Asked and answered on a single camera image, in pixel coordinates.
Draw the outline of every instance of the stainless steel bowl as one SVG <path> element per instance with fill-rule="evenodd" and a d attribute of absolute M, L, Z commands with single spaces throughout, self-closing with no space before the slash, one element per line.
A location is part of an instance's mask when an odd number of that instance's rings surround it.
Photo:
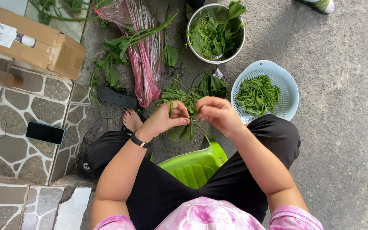
<path fill-rule="evenodd" d="M 190 31 L 190 29 L 193 29 L 197 22 L 198 22 L 198 18 L 200 17 L 205 17 L 206 15 L 214 15 L 215 17 L 218 18 L 229 18 L 229 6 L 225 5 L 225 4 L 221 4 L 221 3 L 210 3 L 207 5 L 204 5 L 202 8 L 199 8 L 197 11 L 195 11 L 193 13 L 193 15 L 191 16 L 190 20 L 188 21 L 187 24 L 187 31 Z M 243 19 L 241 17 L 238 18 L 233 18 L 231 20 L 228 21 L 229 25 L 232 25 L 233 27 L 238 28 L 239 24 L 243 23 Z M 208 60 L 203 58 L 201 55 L 199 55 L 192 47 L 191 45 L 191 41 L 190 38 L 187 36 L 187 43 L 188 46 L 190 47 L 191 51 L 201 60 L 207 62 L 207 63 L 211 63 L 211 64 L 222 64 L 222 63 L 226 63 L 230 60 L 232 60 L 235 56 L 237 56 L 239 54 L 239 52 L 241 51 L 241 48 L 244 46 L 244 42 L 245 42 L 245 34 L 246 34 L 246 29 L 242 28 L 239 30 L 237 38 L 235 39 L 234 43 L 235 43 L 235 47 L 237 47 L 232 54 L 228 54 L 227 58 L 224 60 Z"/>

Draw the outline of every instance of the watch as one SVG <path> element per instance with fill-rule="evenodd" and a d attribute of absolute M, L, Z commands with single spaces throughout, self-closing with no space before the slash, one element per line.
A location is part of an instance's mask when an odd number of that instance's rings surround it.
<path fill-rule="evenodd" d="M 137 137 L 136 137 L 136 132 L 134 132 L 132 134 L 132 136 L 130 137 L 130 140 L 132 140 L 133 143 L 137 144 L 138 146 L 140 146 L 141 148 L 148 148 L 150 146 L 150 142 L 149 143 L 144 143 L 142 141 L 140 141 Z"/>

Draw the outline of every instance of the pink tie-dye shirt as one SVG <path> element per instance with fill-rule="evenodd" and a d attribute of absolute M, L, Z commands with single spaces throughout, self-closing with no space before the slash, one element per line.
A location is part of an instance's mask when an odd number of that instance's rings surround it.
<path fill-rule="evenodd" d="M 94 230 L 135 230 L 131 220 L 112 215 L 102 220 Z M 155 230 L 265 230 L 250 214 L 228 201 L 199 197 L 174 210 Z M 273 211 L 269 230 L 323 230 L 309 212 L 296 206 L 280 206 Z"/>

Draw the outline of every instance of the plastic wrap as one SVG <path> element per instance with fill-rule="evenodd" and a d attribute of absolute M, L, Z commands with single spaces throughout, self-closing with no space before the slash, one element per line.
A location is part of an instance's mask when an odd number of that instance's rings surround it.
<path fill-rule="evenodd" d="M 111 21 L 124 35 L 132 35 L 144 29 L 158 26 L 142 0 L 114 0 L 96 10 L 100 17 Z M 147 108 L 160 95 L 158 83 L 163 55 L 164 36 L 162 31 L 129 46 L 128 53 L 135 76 L 135 94 L 140 106 Z"/>

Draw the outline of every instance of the plastic colander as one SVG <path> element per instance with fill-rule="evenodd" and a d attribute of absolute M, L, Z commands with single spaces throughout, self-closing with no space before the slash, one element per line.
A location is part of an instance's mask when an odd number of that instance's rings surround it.
<path fill-rule="evenodd" d="M 280 89 L 279 103 L 275 105 L 274 112 L 278 118 L 290 121 L 296 113 L 299 103 L 298 86 L 292 76 L 279 65 L 269 60 L 259 60 L 249 65 L 235 80 L 231 91 L 231 105 L 238 113 L 244 124 L 258 118 L 258 115 L 250 115 L 243 112 L 242 107 L 235 101 L 241 84 L 245 79 L 252 79 L 259 75 L 269 75 L 272 85 Z"/>

